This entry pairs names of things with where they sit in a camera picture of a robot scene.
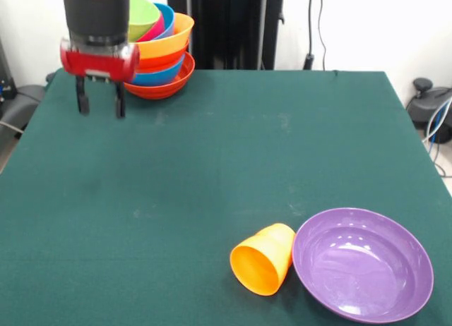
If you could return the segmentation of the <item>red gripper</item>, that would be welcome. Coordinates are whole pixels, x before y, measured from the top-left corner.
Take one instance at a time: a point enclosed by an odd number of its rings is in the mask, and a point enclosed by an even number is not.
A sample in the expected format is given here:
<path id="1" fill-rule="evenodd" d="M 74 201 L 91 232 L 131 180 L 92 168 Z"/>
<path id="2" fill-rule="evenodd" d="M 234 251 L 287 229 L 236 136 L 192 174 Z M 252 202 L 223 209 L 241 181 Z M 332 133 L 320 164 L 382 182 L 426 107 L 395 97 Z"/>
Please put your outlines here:
<path id="1" fill-rule="evenodd" d="M 78 111 L 82 115 L 90 113 L 84 77 L 94 77 L 115 82 L 116 116 L 118 119 L 125 117 L 123 82 L 133 80 L 140 61 L 140 51 L 135 43 L 125 42 L 113 47 L 96 47 L 62 39 L 60 57 L 64 70 L 76 76 Z"/>

